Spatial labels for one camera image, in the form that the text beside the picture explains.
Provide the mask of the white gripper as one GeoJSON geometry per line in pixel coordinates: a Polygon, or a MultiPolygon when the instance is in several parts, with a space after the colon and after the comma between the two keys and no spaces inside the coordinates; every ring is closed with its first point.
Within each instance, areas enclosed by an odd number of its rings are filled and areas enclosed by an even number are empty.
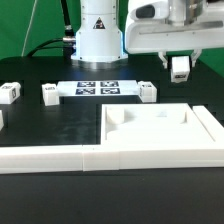
{"type": "Polygon", "coordinates": [[[129,0],[125,49],[130,54],[194,50],[195,66],[202,49],[224,47],[224,0],[129,0]]]}

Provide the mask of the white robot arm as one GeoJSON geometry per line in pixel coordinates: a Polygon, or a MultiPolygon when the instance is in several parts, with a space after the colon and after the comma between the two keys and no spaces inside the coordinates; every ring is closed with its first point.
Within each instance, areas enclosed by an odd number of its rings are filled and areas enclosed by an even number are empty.
{"type": "Polygon", "coordinates": [[[76,32],[80,63],[113,63],[129,54],[190,50],[196,61],[204,49],[224,47],[224,0],[128,0],[125,30],[118,28],[119,0],[80,0],[76,32]]]}

